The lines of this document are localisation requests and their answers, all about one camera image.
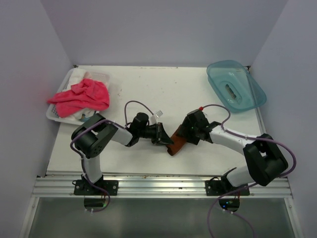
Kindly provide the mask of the brown towel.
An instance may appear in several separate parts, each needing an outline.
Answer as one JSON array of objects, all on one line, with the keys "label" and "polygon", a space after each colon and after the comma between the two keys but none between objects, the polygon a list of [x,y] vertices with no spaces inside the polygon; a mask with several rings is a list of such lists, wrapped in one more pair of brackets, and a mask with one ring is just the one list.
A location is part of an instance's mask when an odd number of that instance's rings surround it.
[{"label": "brown towel", "polygon": [[167,152],[169,155],[174,156],[176,155],[182,147],[187,143],[186,138],[182,135],[179,135],[179,131],[182,129],[182,125],[180,125],[174,134],[171,136],[171,140],[173,141],[172,145],[166,145]]}]

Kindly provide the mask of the pink towel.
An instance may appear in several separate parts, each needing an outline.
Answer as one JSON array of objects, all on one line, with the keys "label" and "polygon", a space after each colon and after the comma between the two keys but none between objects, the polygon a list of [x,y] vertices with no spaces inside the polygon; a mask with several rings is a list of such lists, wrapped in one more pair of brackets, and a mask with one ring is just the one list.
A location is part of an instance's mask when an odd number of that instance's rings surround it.
[{"label": "pink towel", "polygon": [[104,111],[109,108],[110,98],[102,82],[84,78],[71,89],[56,93],[48,103],[55,105],[58,115],[65,118],[82,109]]}]

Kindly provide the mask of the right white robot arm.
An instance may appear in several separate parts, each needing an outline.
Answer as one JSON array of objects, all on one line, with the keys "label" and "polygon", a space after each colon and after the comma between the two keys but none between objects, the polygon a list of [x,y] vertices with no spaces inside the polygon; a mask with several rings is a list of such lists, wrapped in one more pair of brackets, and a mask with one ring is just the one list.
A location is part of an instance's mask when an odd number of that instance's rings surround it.
[{"label": "right white robot arm", "polygon": [[206,141],[244,156],[246,166],[233,168],[211,183],[212,188],[228,195],[249,183],[266,186],[288,168],[288,162],[268,134],[248,139],[236,132],[229,133],[221,123],[209,122],[201,110],[188,113],[174,135],[185,143],[197,145]]}]

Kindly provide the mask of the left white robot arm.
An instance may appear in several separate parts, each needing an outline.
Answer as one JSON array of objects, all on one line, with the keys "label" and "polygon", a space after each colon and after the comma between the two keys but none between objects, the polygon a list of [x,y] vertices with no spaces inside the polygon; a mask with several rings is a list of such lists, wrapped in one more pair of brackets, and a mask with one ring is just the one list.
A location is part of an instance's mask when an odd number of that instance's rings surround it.
[{"label": "left white robot arm", "polygon": [[100,114],[93,115],[79,126],[71,136],[71,149],[80,155],[85,188],[96,195],[102,191],[103,182],[99,154],[110,141],[131,147],[140,138],[149,139],[154,145],[173,145],[161,122],[150,124],[149,116],[137,113],[127,128],[110,121]]}]

